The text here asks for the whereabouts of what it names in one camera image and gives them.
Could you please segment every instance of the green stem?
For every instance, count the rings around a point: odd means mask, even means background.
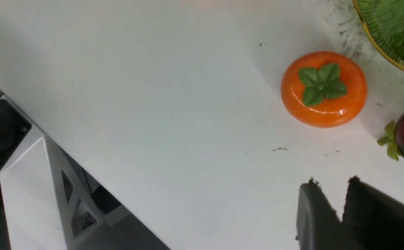
[[[380,146],[384,146],[384,145],[389,144],[391,142],[393,142],[392,139],[388,138],[387,136],[385,136],[385,137],[383,137],[383,138],[381,138],[381,139],[379,139],[377,141],[378,145],[380,145]]]

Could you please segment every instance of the cable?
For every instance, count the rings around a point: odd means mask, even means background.
[[[88,184],[88,188],[89,188],[89,194],[91,194],[91,195],[92,195],[92,189],[91,189],[91,185],[89,185],[88,178],[86,177],[86,171],[84,170],[84,168],[81,168],[81,170],[83,171],[83,174],[84,174],[84,179],[86,180],[86,184]]]

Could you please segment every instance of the orange fruit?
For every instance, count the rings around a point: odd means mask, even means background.
[[[305,91],[312,88],[301,81],[300,72],[305,68],[310,71],[330,68],[325,65],[334,65],[335,70],[338,66],[340,72],[333,75],[331,79],[334,80],[331,82],[340,84],[340,90],[346,88],[345,92],[340,95],[329,95],[326,92],[323,99],[315,99],[311,95],[308,98]],[[314,87],[316,92],[329,91],[331,84],[321,80],[321,77],[318,82]],[[334,52],[320,51],[304,55],[288,67],[282,78],[281,95],[286,109],[297,120],[314,127],[331,128],[349,122],[358,115],[367,98],[367,83],[364,73],[351,59]],[[310,100],[307,105],[304,103],[305,98]]]

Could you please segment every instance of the black mark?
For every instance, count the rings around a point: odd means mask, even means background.
[[[273,149],[273,152],[278,151],[278,150],[288,150],[288,149],[284,148],[284,147],[278,147],[277,149]]]
[[[356,51],[356,53],[354,53],[354,54],[352,55],[352,57],[353,57],[353,58],[358,58],[358,57],[359,57],[359,52]]]
[[[343,22],[343,23],[338,24],[338,27],[341,27],[342,25],[347,24],[347,23],[349,23],[349,22],[353,21],[353,19],[355,19],[355,18],[354,18],[354,17],[352,17],[351,19],[348,19],[347,21],[345,21],[345,22]]]

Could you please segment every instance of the yellow rim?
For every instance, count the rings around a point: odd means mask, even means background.
[[[362,18],[361,10],[359,10],[358,2],[357,0],[353,0],[353,5],[355,6],[356,12],[358,13],[359,19],[362,22],[362,26],[364,27],[365,33],[369,37],[370,42],[375,46],[376,50],[384,57],[386,58],[391,64],[395,65],[397,68],[400,68],[404,71],[404,66],[400,65],[399,63],[395,62],[392,58],[390,58],[384,51],[376,44],[375,40],[373,39],[372,35],[370,34],[369,28],[367,27],[366,22]]]

